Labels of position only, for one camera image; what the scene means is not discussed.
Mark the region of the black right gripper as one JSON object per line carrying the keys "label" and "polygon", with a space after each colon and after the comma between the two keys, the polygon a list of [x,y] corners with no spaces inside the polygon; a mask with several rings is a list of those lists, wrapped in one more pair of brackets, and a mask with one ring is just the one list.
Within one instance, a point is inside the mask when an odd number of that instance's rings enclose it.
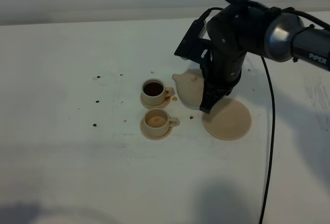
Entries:
{"label": "black right gripper", "polygon": [[199,107],[204,113],[210,113],[238,83],[246,53],[267,55],[265,35],[270,25],[270,9],[251,0],[226,1],[228,6],[206,25],[212,61]]}

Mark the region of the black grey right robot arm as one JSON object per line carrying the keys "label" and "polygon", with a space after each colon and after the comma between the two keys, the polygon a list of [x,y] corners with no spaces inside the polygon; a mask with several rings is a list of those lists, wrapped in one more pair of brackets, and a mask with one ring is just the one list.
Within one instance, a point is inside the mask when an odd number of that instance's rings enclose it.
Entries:
{"label": "black grey right robot arm", "polygon": [[226,1],[229,5],[206,24],[211,51],[203,70],[201,111],[210,113],[230,94],[241,78],[247,53],[276,62],[302,59],[329,70],[329,24],[291,7]]}

